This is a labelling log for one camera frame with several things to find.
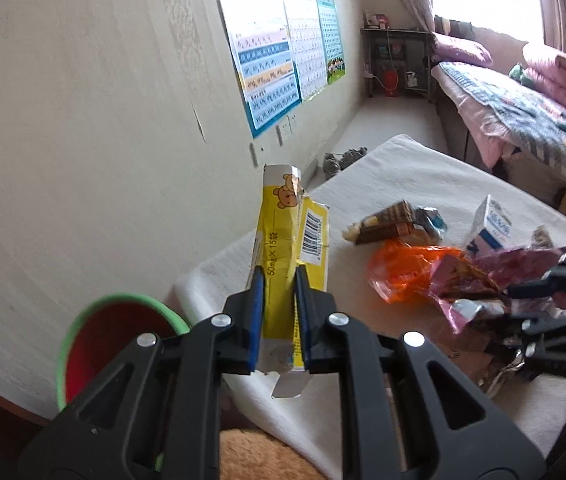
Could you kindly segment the grey slippers on floor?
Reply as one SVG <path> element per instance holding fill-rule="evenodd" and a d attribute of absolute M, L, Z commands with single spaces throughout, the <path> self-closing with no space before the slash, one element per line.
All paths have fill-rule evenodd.
<path fill-rule="evenodd" d="M 326 153 L 322 162 L 322 170 L 325 179 L 332 179 L 336 174 L 347 169 L 367 153 L 368 149 L 365 146 L 361 146 L 361 148 L 350 148 L 350 150 L 341 154 Z"/>

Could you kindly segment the white wall socket middle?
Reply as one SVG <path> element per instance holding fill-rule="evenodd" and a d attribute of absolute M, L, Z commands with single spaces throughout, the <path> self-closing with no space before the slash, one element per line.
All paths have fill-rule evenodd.
<path fill-rule="evenodd" d="M 291 137 L 292 129 L 291 123 L 289 122 L 289 116 L 283 117 L 275 126 L 275 131 L 277 132 L 277 140 L 279 145 L 283 146 Z"/>

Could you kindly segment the orange fuzzy cushion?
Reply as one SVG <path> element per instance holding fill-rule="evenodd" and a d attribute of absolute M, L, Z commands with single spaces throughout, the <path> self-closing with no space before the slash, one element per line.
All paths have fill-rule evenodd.
<path fill-rule="evenodd" d="M 303 456 L 257 430 L 223 430 L 219 467 L 219 478 L 225 480 L 324 479 Z"/>

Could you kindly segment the brown chocolate wrapper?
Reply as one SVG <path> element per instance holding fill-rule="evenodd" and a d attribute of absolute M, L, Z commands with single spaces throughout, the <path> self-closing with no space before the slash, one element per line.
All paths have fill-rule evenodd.
<path fill-rule="evenodd" d="M 405 243 L 412 240 L 425 244 L 430 242 L 424 226 L 417 222 L 417 211 L 406 200 L 400 200 L 350 224 L 341 235 L 344 240 L 355 245 L 384 240 L 404 240 Z"/>

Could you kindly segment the red container on shelf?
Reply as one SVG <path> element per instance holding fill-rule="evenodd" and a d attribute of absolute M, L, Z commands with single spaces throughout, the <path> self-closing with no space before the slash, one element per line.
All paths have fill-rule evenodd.
<path fill-rule="evenodd" d="M 386 96 L 400 96 L 400 79 L 397 70 L 384 70 L 382 78 L 382 86 Z"/>

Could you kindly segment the bed with plaid blanket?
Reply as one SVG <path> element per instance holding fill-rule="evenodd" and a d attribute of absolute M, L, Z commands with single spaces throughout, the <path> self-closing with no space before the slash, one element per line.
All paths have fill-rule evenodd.
<path fill-rule="evenodd" d="M 432 69 L 458 122 L 455 155 L 550 205 L 566 191 L 566 108 L 514 79 L 461 62 Z"/>

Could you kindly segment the white blue milk carton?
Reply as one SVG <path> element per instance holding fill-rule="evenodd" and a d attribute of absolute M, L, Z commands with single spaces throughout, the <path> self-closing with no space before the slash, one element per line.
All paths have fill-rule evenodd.
<path fill-rule="evenodd" d="M 513 223 L 503 206 L 488 194 L 475 211 L 475 216 L 462 248 L 472 257 L 507 248 Z"/>

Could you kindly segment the blue pinyin wall poster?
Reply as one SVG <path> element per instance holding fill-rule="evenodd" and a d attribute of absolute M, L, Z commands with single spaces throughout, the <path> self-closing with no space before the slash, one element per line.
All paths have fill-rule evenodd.
<path fill-rule="evenodd" d="M 284 0 L 218 0 L 251 135 L 301 102 Z"/>

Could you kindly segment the white wall socket left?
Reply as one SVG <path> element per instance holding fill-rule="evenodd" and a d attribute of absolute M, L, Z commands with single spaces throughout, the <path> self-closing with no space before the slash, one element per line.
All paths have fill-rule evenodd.
<path fill-rule="evenodd" d="M 259 167 L 259 161 L 258 161 L 258 156 L 257 156 L 257 150 L 255 148 L 254 143 L 250 143 L 248 145 L 249 147 L 249 154 L 251 154 L 251 162 L 253 163 L 253 166 L 255 168 Z"/>

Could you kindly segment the pink snack wrapper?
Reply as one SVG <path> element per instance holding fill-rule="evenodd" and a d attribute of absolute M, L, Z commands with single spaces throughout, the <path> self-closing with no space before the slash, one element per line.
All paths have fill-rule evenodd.
<path fill-rule="evenodd" d="M 566 247 L 519 247 L 489 252 L 477 258 L 446 256 L 432 268 L 427 295 L 461 334 L 477 318 L 510 313 L 515 301 L 505 291 L 542 278 L 566 256 Z"/>

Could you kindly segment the white chart wall poster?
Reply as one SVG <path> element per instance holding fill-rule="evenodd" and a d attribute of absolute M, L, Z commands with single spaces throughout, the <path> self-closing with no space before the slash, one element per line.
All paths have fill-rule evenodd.
<path fill-rule="evenodd" d="M 284 5 L 301 99 L 307 101 L 327 85 L 317 0 L 284 0 Z"/>

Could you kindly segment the orange plastic wrapper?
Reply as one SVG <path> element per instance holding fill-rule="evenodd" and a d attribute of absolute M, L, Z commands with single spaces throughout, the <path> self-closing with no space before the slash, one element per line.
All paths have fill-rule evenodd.
<path fill-rule="evenodd" d="M 367 280 L 387 304 L 428 301 L 432 271 L 447 256 L 462 257 L 463 252 L 449 246 L 411 246 L 402 240 L 387 240 L 371 255 Z"/>

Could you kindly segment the light blue silver wrapper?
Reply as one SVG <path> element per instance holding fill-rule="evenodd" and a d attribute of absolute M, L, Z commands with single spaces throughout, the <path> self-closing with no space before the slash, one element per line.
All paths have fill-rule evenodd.
<path fill-rule="evenodd" d="M 440 245 L 448 232 L 448 225 L 440 212 L 434 207 L 414 207 L 413 214 L 414 223 L 426 244 Z"/>

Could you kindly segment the white table cloth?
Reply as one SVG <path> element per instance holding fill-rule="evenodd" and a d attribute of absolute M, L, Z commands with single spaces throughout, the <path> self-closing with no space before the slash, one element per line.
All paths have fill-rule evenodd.
<path fill-rule="evenodd" d="M 540 200 L 458 159 L 395 136 L 342 174 L 312 192 L 330 209 L 327 288 L 341 311 L 374 332 L 397 337 L 423 333 L 470 377 L 478 378 L 487 358 L 469 330 L 454 335 L 440 307 L 427 296 L 429 275 L 413 258 L 383 244 L 355 245 L 341 233 L 349 224 L 400 200 L 434 207 L 447 223 L 444 241 L 461 246 L 475 211 L 495 198 L 512 223 L 510 243 L 526 246 L 539 226 L 566 247 L 566 217 Z M 275 400 L 271 375 L 234 377 L 229 388 L 239 410 L 256 426 L 285 442 L 326 477 L 341 475 L 341 422 L 335 376 L 313 378 L 301 396 Z"/>

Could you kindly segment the green red trash bin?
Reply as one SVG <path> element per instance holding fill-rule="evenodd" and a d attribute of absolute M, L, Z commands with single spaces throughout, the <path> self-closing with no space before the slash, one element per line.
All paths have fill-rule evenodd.
<path fill-rule="evenodd" d="M 180 315 L 152 297 L 117 292 L 99 298 L 76 316 L 60 344 L 58 409 L 64 410 L 132 339 L 144 333 L 167 338 L 188 331 Z"/>

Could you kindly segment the pink pillow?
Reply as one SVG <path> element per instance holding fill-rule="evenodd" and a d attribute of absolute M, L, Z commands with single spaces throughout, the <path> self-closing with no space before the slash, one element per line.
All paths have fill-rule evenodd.
<path fill-rule="evenodd" d="M 491 53 L 479 42 L 434 34 L 434 56 L 439 62 L 462 62 L 480 67 L 491 67 Z"/>

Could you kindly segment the dark bedside shelf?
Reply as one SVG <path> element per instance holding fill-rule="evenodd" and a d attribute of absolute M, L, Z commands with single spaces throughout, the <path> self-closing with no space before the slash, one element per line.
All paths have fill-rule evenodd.
<path fill-rule="evenodd" d="M 384 70 L 397 70 L 400 96 L 423 96 L 432 101 L 435 82 L 432 70 L 434 36 L 418 29 L 362 27 L 365 94 L 385 94 Z"/>

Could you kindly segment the yellow bear carton box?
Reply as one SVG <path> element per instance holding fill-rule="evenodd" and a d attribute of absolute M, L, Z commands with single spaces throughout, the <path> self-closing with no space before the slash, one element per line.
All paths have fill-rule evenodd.
<path fill-rule="evenodd" d="M 301 356 L 294 278 L 303 266 L 309 286 L 325 290 L 329 245 L 329 207 L 304 191 L 300 170 L 264 166 L 251 265 L 265 274 L 257 370 L 277 374 L 272 390 L 276 399 L 297 398 L 310 380 Z"/>

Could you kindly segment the green chart wall poster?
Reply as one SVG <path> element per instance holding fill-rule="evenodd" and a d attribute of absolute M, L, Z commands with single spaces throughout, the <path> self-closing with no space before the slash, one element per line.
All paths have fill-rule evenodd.
<path fill-rule="evenodd" d="M 325 56 L 327 83 L 345 75 L 346 64 L 341 42 L 341 29 L 339 28 L 335 0 L 317 0 L 319 22 Z"/>

